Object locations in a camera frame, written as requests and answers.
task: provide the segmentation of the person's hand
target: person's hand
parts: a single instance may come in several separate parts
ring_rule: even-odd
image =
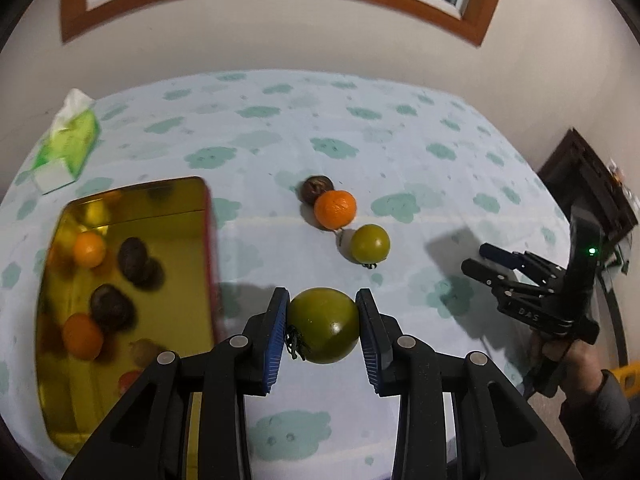
[[[566,373],[560,388],[572,408],[586,405],[600,389],[604,376],[598,353],[592,345],[580,340],[573,343],[563,339],[545,341],[533,331],[530,342],[532,364],[539,362],[542,356],[565,364]]]

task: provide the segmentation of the tissue box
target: tissue box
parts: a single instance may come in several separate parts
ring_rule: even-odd
[[[31,176],[43,194],[78,178],[97,134],[92,110],[85,110],[63,128],[49,133],[31,168]]]

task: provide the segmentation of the tablecloth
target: tablecloth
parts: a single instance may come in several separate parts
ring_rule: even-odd
[[[351,297],[371,288],[381,312],[436,351],[489,354],[514,383],[522,326],[488,287],[460,272],[482,242],[565,265],[568,223],[505,137],[461,98],[357,76],[263,70],[203,73],[100,99],[97,146],[78,181],[41,196],[29,168],[0,206],[0,412],[32,462],[59,478],[71,457],[48,439],[36,391],[34,311],[62,208],[89,194],[187,175],[204,178],[218,226],[229,334],[263,311],[275,286]],[[296,186],[329,176],[356,197],[350,228],[384,227],[391,252],[368,270],[313,227]],[[380,399],[359,346],[334,365],[282,359],[265,398],[246,401],[257,480],[388,478],[398,399]],[[452,449],[452,415],[447,410]]]

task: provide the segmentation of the mandarin orange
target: mandarin orange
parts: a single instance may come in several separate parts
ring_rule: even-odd
[[[104,336],[97,323],[87,314],[72,314],[62,326],[62,342],[73,357],[92,361],[98,357]]]
[[[107,247],[102,237],[93,232],[80,233],[74,243],[74,261],[80,267],[93,269],[102,263]]]
[[[321,226],[341,229],[356,217],[356,199],[344,190],[324,192],[314,204],[314,214]]]

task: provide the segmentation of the gray sleeve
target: gray sleeve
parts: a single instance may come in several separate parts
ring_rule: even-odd
[[[586,406],[572,410],[564,402],[560,422],[574,449],[575,463],[585,478],[599,478],[597,471],[608,469],[615,462],[626,462],[628,454],[638,450],[625,449],[629,436],[638,427],[616,378],[603,370],[604,380],[598,393]]]

